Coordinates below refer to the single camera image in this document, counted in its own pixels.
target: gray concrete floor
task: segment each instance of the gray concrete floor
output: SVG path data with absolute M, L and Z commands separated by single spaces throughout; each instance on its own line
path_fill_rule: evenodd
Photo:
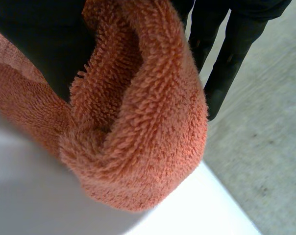
M 264 235 L 296 235 L 296 0 L 251 47 L 209 124 L 204 159 Z

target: black pants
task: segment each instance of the black pants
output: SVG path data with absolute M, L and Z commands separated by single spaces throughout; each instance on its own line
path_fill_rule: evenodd
M 263 33 L 268 20 L 281 16 L 291 0 L 196 0 L 189 43 L 201 71 L 213 46 L 220 24 L 231 9 L 225 39 L 205 85 L 209 120 L 222 102 L 250 46 Z M 172 0 L 184 25 L 194 0 Z

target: white surface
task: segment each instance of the white surface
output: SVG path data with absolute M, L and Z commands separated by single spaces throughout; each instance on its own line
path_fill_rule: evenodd
M 0 235 L 258 235 L 205 164 L 158 207 L 118 211 L 0 119 Z

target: orange towel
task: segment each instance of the orange towel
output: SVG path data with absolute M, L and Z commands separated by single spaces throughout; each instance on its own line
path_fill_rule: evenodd
M 87 0 L 83 16 L 97 46 L 69 104 L 0 35 L 0 112 L 91 198 L 152 208 L 198 166 L 206 140 L 207 106 L 182 24 L 167 0 Z

